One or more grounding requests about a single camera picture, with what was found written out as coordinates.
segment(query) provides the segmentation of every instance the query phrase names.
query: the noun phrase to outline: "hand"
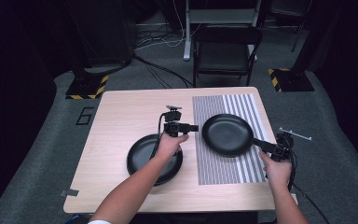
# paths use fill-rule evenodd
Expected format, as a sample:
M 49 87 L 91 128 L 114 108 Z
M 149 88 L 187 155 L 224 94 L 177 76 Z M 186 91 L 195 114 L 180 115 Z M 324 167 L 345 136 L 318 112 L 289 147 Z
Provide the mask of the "hand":
M 267 172 L 269 186 L 272 189 L 287 189 L 290 174 L 292 172 L 292 163 L 289 161 L 273 161 L 265 152 L 259 151 L 258 155 L 264 162 L 264 171 Z
M 164 133 L 159 140 L 156 157 L 163 158 L 165 160 L 170 159 L 173 154 L 182 150 L 179 144 L 187 141 L 187 139 L 187 134 L 179 137 L 170 137 L 167 133 Z

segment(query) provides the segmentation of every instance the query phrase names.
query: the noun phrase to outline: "forearm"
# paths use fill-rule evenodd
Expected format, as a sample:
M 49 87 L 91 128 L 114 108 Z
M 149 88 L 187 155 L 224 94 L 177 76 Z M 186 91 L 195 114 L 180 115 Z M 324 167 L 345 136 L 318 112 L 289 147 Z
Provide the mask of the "forearm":
M 271 188 L 271 190 L 274 196 L 275 210 L 278 223 L 308 223 L 287 188 Z
M 91 220 L 115 224 L 129 223 L 158 180 L 166 160 L 153 158 L 142 169 L 124 180 L 103 200 Z

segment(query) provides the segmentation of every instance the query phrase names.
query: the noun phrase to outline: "placemat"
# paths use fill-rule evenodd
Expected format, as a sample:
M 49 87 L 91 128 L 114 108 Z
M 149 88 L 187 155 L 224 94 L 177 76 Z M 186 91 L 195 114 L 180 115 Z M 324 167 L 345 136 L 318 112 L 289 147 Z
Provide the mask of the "placemat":
M 258 147 L 238 157 L 228 158 L 212 151 L 202 139 L 205 121 L 217 114 L 232 114 L 246 120 L 255 138 L 268 141 L 252 94 L 194 96 L 194 123 L 200 126 L 196 132 L 197 166 L 199 185 L 219 185 L 267 182 L 264 164 L 258 157 Z

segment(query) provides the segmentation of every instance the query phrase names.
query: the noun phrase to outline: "chair seat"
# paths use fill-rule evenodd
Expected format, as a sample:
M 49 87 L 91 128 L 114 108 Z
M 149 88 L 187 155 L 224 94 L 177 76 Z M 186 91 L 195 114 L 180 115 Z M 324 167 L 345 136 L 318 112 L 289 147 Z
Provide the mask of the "chair seat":
M 199 70 L 246 72 L 248 48 L 240 44 L 200 43 Z
M 274 0 L 269 7 L 269 11 L 273 14 L 304 17 L 309 4 L 309 0 Z

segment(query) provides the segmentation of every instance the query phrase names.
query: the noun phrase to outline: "white sleeve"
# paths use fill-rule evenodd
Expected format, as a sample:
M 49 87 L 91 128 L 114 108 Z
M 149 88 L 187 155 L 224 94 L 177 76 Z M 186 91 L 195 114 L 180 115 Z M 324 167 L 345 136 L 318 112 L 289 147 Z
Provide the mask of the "white sleeve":
M 89 222 L 89 224 L 112 224 L 112 223 L 102 220 L 94 220 L 92 222 Z

